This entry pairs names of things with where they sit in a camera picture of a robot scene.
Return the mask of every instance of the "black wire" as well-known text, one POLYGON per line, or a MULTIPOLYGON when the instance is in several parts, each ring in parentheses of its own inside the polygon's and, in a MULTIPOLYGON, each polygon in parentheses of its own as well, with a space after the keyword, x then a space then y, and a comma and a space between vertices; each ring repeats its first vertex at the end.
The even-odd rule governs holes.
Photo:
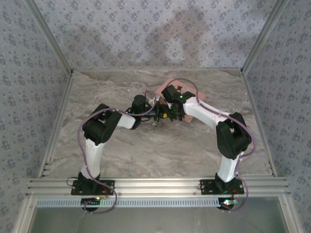
POLYGON ((148 121, 148 120, 151 120, 151 118, 148 118, 147 120, 141 120, 141 122, 146 122, 146 121, 148 121))
POLYGON ((69 180, 69 179, 77 179, 77 178, 78 178, 78 177, 69 177, 69 178, 66 180, 66 184, 67 184, 68 186, 73 187, 73 185, 68 184, 68 180, 69 180))

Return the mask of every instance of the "enclosure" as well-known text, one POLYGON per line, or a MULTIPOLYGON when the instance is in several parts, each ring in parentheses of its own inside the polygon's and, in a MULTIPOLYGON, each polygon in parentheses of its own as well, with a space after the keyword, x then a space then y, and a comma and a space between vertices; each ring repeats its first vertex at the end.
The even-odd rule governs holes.
MULTIPOLYGON (((102 224, 118 232, 311 232, 310 1, 4 0, 0 6, 1 232, 65 231, 64 216, 72 231, 86 231, 76 221, 100 228, 101 217, 83 215, 76 208, 82 197, 71 196, 66 184, 84 163, 78 127, 99 104, 125 111, 136 95, 159 91, 169 78, 189 79, 205 103, 243 115, 257 143, 239 166, 249 200, 234 224, 225 224, 227 213, 211 204, 221 196, 201 196, 196 184, 220 167, 215 130, 195 118, 151 119, 135 130, 116 128, 100 172, 116 181, 120 201, 154 206, 119 204, 106 215, 129 228, 102 224), (164 199, 176 202, 153 202, 164 199), (276 217, 271 225, 268 212, 276 217)), ((182 85, 182 93, 190 88, 182 85)))

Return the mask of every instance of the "marble floor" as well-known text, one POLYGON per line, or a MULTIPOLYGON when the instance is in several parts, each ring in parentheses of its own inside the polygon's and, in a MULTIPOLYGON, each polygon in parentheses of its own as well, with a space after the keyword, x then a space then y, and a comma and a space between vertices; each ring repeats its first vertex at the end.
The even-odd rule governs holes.
MULTIPOLYGON (((77 129, 104 103, 126 110, 145 90, 155 91, 168 78, 187 78, 207 95, 206 103, 240 112, 256 137, 258 149, 240 165, 240 174, 272 174, 254 113, 238 72, 221 70, 127 71, 74 73, 64 122, 56 144, 51 178, 77 176, 83 164, 77 129)), ((216 133, 197 119, 191 123, 150 120, 136 130, 117 128, 105 146, 102 177, 181 177, 214 175, 220 166, 216 133)))

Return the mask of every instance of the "patterned wallpaper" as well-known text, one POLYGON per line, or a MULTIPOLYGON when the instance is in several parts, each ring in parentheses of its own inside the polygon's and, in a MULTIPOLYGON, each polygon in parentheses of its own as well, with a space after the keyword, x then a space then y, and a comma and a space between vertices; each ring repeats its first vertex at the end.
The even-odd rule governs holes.
POLYGON ((38 174, 68 76, 20 0, 0 1, 0 232, 38 174))
POLYGON ((311 233, 311 2, 291 0, 247 74, 280 176, 311 233))
POLYGON ((275 0, 35 0, 73 69, 241 67, 275 0))

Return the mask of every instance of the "purple cable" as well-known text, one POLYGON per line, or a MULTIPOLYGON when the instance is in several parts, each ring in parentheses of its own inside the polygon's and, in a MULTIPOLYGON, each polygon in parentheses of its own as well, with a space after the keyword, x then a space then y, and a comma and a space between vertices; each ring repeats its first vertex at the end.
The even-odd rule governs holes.
POLYGON ((107 212, 113 210, 113 209, 115 208, 116 204, 117 204, 118 195, 117 195, 116 191, 115 191, 113 188, 111 188, 110 186, 106 185, 105 183, 102 183, 102 182, 98 181, 97 179, 95 179, 95 178, 92 176, 90 170, 88 169, 87 159, 86 159, 86 152, 84 151, 83 146, 82 146, 82 143, 81 143, 81 140, 80 140, 80 131, 81 131, 83 125, 84 125, 88 120, 90 120, 92 117, 94 117, 94 116, 96 116, 96 115, 98 115, 98 114, 100 114, 100 113, 109 111, 109 110, 118 111, 119 113, 127 114, 127 115, 130 115, 130 116, 144 116, 144 115, 146 115, 147 113, 151 112, 151 111, 153 110, 153 108, 155 107, 155 105, 156 105, 156 102, 155 102, 154 105, 151 107, 151 109, 149 109, 147 112, 141 113, 141 114, 130 114, 130 113, 126 113, 126 112, 124 112, 124 111, 120 111, 119 109, 115 109, 115 108, 105 108, 105 109, 99 110, 99 111, 93 113, 92 115, 88 116, 88 117, 87 117, 86 119, 84 119, 84 120, 82 121, 82 123, 80 124, 79 129, 78 129, 78 133, 77 133, 77 140, 78 140, 79 147, 80 147, 80 149, 81 149, 81 151, 82 151, 82 154, 83 154, 83 159, 84 159, 84 164, 85 164, 85 166, 86 166, 86 171, 87 171, 88 175, 90 176, 90 178, 91 178, 94 182, 96 182, 96 183, 98 183, 98 184, 100 184, 100 185, 102 185, 102 186, 104 186, 104 187, 110 189, 110 190, 113 192, 113 194, 115 195, 115 197, 116 197, 116 198, 115 198, 115 201, 114 201, 114 203, 113 203, 113 205, 112 205, 109 209, 104 210, 104 211, 90 212, 90 211, 87 211, 87 210, 85 209, 85 207, 86 207, 86 205, 85 205, 84 210, 85 210, 87 213, 89 213, 89 214, 104 214, 104 213, 107 213, 107 212))
POLYGON ((174 82, 174 81, 176 81, 176 80, 185 80, 185 81, 189 82, 190 84, 192 84, 192 85, 194 86, 195 90, 196 90, 196 93, 195 93, 196 100, 197 100, 197 102, 199 103, 199 105, 200 105, 201 107, 203 107, 204 109, 208 110, 209 112, 211 112, 211 113, 213 113, 213 114, 220 115, 220 116, 222 116, 222 117, 225 117, 225 118, 227 118, 227 119, 229 119, 229 120, 231 120, 231 121, 237 123, 237 124, 240 125, 243 129, 245 129, 245 131, 246 131, 246 132, 250 135, 250 137, 252 138, 252 141, 253 141, 253 149, 252 149, 252 151, 249 152, 248 154, 241 155, 241 156, 239 157, 238 162, 237 162, 237 165, 236 165, 236 167, 235 167, 235 169, 234 169, 234 177, 235 177, 237 180, 242 181, 242 183, 244 184, 244 187, 245 187, 245 189, 246 189, 245 201, 244 201, 237 209, 235 209, 235 210, 230 210, 230 211, 237 211, 237 210, 241 209, 241 208, 245 205, 245 203, 246 203, 246 201, 247 201, 247 199, 248 199, 248 187, 247 187, 247 184, 246 184, 245 180, 243 180, 242 178, 240 178, 240 177, 237 176, 237 175, 238 175, 238 167, 239 167, 241 158, 243 158, 243 157, 245 157, 245 156, 248 156, 248 155, 251 155, 251 154, 253 154, 253 153, 256 151, 257 144, 256 144, 255 137, 254 137, 254 135, 252 134, 252 132, 250 132, 250 130, 249 130, 245 125, 243 125, 241 122, 239 122, 238 120, 236 120, 236 119, 234 119, 234 118, 232 118, 232 117, 230 117, 230 116, 227 116, 227 115, 225 115, 225 114, 220 114, 220 113, 218 113, 218 112, 216 112, 216 111, 214 111, 214 110, 212 110, 212 109, 210 109, 210 108, 204 106, 203 104, 201 104, 201 103, 200 103, 200 100, 199 100, 199 89, 198 89, 198 87, 194 84, 194 82, 192 82, 192 81, 190 81, 190 80, 188 80, 188 79, 185 79, 185 78, 176 78, 176 79, 171 80, 166 86, 170 85, 172 82, 174 82))

